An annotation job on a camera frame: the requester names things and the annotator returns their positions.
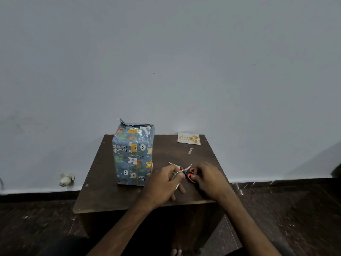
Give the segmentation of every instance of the animal print wrapping paper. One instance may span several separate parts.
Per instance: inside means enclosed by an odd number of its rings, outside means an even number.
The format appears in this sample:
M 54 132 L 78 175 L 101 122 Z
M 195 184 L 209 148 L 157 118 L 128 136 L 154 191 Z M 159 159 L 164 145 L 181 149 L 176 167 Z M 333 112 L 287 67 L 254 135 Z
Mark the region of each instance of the animal print wrapping paper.
M 144 186 L 153 170 L 154 125 L 120 122 L 113 137 L 117 184 Z

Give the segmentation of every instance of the small table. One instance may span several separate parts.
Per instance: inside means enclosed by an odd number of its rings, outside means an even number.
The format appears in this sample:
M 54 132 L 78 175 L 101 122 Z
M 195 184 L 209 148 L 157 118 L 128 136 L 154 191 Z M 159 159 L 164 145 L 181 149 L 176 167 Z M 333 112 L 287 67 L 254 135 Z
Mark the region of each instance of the small table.
M 74 213 L 79 214 L 89 237 L 99 240 L 122 217 L 136 200 L 142 187 L 116 184 L 112 148 L 113 135 L 105 135 L 79 193 Z M 172 162 L 197 168 L 199 162 L 216 165 L 222 172 L 206 137 L 201 145 L 178 143 L 177 135 L 155 135 L 153 167 L 159 169 Z M 131 238 L 125 253 L 169 249 L 196 252 L 202 248 L 224 216 L 217 203 L 210 200 L 188 180 L 182 184 L 185 194 L 175 191 L 176 201 L 168 201 L 152 211 Z

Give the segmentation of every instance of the floor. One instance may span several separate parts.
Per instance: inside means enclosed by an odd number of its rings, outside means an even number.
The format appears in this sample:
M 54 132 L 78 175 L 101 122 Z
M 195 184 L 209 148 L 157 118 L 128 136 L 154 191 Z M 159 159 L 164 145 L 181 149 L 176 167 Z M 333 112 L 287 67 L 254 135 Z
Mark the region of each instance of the floor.
M 241 202 L 271 240 L 296 255 L 341 254 L 339 183 L 253 188 L 235 186 Z M 64 235 L 86 236 L 74 200 L 0 204 L 0 254 L 36 255 Z M 223 256 L 241 247 L 224 217 L 201 255 Z

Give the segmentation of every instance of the tile grout line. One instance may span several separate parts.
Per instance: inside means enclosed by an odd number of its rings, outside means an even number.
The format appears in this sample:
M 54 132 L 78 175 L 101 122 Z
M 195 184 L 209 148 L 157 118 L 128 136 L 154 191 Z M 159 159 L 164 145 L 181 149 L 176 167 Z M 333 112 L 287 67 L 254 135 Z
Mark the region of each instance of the tile grout line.
M 72 225 L 71 225 L 70 231 L 69 231 L 69 233 L 68 233 L 67 235 L 69 235 L 69 234 L 70 234 L 70 232 L 71 232 L 71 229 L 72 229 L 72 227 L 73 227 L 73 224 L 75 223 L 76 217 L 77 217 L 77 216 L 75 216 L 75 218 L 73 219 L 73 222 L 72 222 Z
M 327 196 L 328 196 L 332 201 L 334 201 L 336 204 L 338 204 L 339 207 L 341 207 L 341 205 L 340 205 L 332 196 L 330 196 L 330 194 L 328 194 L 328 192 L 326 192 L 320 185 L 318 185 L 318 186 L 319 186 L 319 188 L 320 188 L 321 190 L 323 190 L 323 191 L 327 194 Z
M 231 234 L 232 234 L 232 238 L 233 238 L 233 240 L 235 241 L 235 244 L 236 244 L 236 247 L 237 247 L 237 250 L 238 250 L 239 248 L 238 248 L 238 245 L 237 245 L 237 243 L 236 243 L 236 239 L 234 239 L 234 236 L 233 236 L 233 233 L 232 233 L 232 231 L 231 231 L 230 225 L 229 225 L 229 223 L 228 223 L 228 220 L 226 219 L 226 215 L 225 215 L 224 217 L 225 217 L 226 223 L 228 224 L 228 228 L 230 229 L 230 232 L 231 232 Z

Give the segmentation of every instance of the wall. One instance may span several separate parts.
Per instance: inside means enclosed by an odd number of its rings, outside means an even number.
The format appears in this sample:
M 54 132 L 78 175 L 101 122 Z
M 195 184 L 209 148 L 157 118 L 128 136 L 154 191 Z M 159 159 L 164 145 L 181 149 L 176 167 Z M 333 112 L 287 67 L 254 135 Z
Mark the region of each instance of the wall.
M 0 21 L 3 193 L 80 189 L 118 117 L 205 134 L 232 182 L 341 163 L 341 0 L 0 0 Z

